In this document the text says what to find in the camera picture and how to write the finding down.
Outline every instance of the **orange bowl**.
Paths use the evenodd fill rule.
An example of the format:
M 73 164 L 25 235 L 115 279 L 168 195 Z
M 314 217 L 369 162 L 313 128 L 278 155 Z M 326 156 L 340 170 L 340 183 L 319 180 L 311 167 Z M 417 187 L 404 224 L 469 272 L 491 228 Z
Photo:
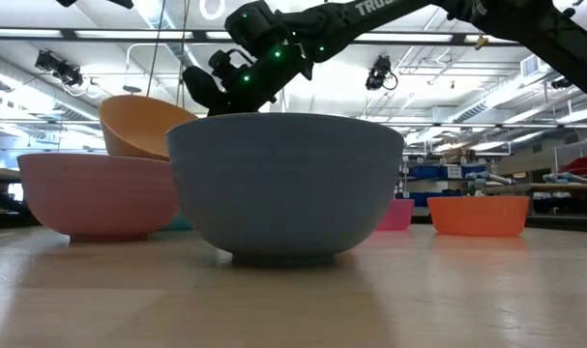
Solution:
M 529 197 L 429 198 L 432 223 L 439 234 L 516 237 L 525 228 Z
M 112 97 L 100 106 L 103 138 L 112 156 L 168 160 L 166 132 L 195 119 L 173 104 L 141 96 Z
M 18 165 L 35 218 L 73 242 L 144 240 L 179 210 L 166 161 L 32 154 Z

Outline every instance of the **ceiling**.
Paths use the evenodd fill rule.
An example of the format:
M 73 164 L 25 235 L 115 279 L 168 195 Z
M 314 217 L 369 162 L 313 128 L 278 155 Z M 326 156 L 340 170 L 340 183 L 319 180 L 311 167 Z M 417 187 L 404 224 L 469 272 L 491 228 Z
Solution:
M 221 30 L 227 15 L 246 0 L 191 0 L 186 20 L 188 30 Z M 272 9 L 296 12 L 320 5 L 323 0 L 269 0 Z M 555 5 L 564 9 L 573 0 L 556 0 Z M 126 10 L 104 0 L 79 0 L 74 6 L 64 8 L 55 0 L 0 0 L 0 27 L 24 28 L 93 28 L 93 29 L 157 29 L 161 11 L 161 0 L 134 0 L 135 7 Z M 184 27 L 184 0 L 167 0 L 164 29 Z M 587 29 L 587 0 L 577 8 L 573 18 Z M 446 13 L 428 6 L 378 28 L 377 31 L 457 32 L 477 35 L 472 25 L 446 20 Z M 206 109 L 193 102 L 190 95 L 181 91 L 178 78 L 181 60 L 192 61 L 208 67 L 210 56 L 219 49 L 234 47 L 231 43 L 187 44 L 186 53 L 175 53 L 170 46 L 161 45 L 155 54 L 152 45 L 132 48 L 129 64 L 127 52 L 132 43 L 108 42 L 59 42 L 59 41 L 0 41 L 0 73 L 21 83 L 24 90 L 30 88 L 63 101 L 70 107 L 76 120 L 87 120 L 84 114 L 97 117 L 99 103 L 113 95 L 127 94 L 124 86 L 138 87 L 142 95 L 149 89 L 150 73 L 153 73 L 150 96 L 176 103 L 199 115 Z M 54 77 L 42 74 L 34 67 L 40 50 L 51 50 L 59 58 L 81 67 L 87 81 L 93 81 L 89 91 L 84 88 L 69 88 Z M 393 65 L 400 62 L 397 73 L 399 85 L 392 93 L 385 90 L 369 92 L 365 87 L 368 69 L 378 55 L 389 55 Z M 459 110 L 464 110 L 472 101 L 488 95 L 489 91 L 501 87 L 520 73 L 520 62 L 530 56 L 521 46 L 489 46 L 480 50 L 469 46 L 415 46 L 402 44 L 352 44 L 339 55 L 314 68 L 312 81 L 296 77 L 278 95 L 276 104 L 264 110 L 324 113 L 347 117 L 361 117 L 374 122 L 419 121 L 444 122 Z M 541 84 L 501 100 L 492 110 L 476 115 L 467 122 L 499 123 L 509 120 L 534 107 L 547 103 L 549 108 L 528 121 L 557 118 L 566 112 L 571 93 L 575 109 L 587 106 L 587 98 L 578 91 L 547 91 Z M 553 101 L 561 100 L 556 105 Z M 97 125 L 86 125 L 96 130 Z M 399 128 L 404 133 L 421 134 L 421 129 Z M 0 135 L 9 135 L 0 130 Z M 468 131 L 456 133 L 455 137 L 469 136 Z

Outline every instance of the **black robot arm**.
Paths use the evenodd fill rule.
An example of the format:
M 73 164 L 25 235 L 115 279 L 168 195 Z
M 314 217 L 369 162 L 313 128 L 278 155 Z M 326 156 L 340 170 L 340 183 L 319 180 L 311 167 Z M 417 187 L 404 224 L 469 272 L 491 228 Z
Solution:
M 587 93 L 587 32 L 563 16 L 552 0 L 356 0 L 294 14 L 274 14 L 256 1 L 225 22 L 233 41 L 256 61 L 234 67 L 229 54 L 217 52 L 210 66 L 224 91 L 197 67 L 183 78 L 210 115 L 256 111 L 274 101 L 298 73 L 311 79 L 313 63 L 327 61 L 358 36 L 429 4 L 489 35 L 524 44 Z

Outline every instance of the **bowl base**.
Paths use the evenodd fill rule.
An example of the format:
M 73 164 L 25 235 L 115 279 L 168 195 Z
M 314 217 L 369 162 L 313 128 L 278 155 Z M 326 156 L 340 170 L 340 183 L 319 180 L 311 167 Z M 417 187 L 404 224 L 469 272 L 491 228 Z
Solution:
M 324 266 L 336 261 L 334 255 L 319 257 L 289 257 L 233 254 L 233 262 L 237 264 L 260 267 L 308 267 Z
M 70 243 L 126 243 L 126 242 L 142 242 L 147 241 L 149 235 L 71 235 Z

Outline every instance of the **bowl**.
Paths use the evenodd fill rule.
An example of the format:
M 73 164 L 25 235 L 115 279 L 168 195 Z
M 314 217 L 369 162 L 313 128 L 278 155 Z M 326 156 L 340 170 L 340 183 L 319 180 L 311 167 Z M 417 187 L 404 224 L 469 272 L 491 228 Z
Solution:
M 429 198 L 428 207 L 439 234 L 516 237 L 525 229 L 529 197 Z
M 166 161 L 72 154 L 17 160 L 33 215 L 73 242 L 146 239 L 179 210 Z
M 184 215 L 251 263 L 319 262 L 355 247 L 393 200 L 403 139 L 345 117 L 247 113 L 167 135 Z
M 411 225 L 413 199 L 395 199 L 390 202 L 388 213 L 381 219 L 377 231 L 405 231 Z
M 164 101 L 140 96 L 117 96 L 103 101 L 100 121 L 109 155 L 168 160 L 165 135 L 197 119 Z

